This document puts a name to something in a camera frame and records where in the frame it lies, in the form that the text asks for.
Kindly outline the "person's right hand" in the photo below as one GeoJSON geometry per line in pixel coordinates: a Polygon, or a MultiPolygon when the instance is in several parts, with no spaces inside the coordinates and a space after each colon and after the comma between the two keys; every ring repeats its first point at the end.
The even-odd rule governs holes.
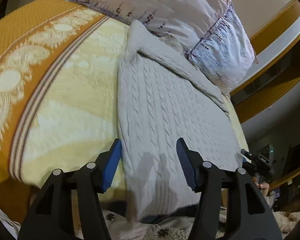
{"type": "Polygon", "coordinates": [[[257,188],[261,190],[262,195],[264,197],[266,197],[268,195],[270,185],[268,183],[266,183],[266,182],[258,183],[256,177],[253,177],[253,182],[255,183],[255,185],[257,186],[257,188]]]}

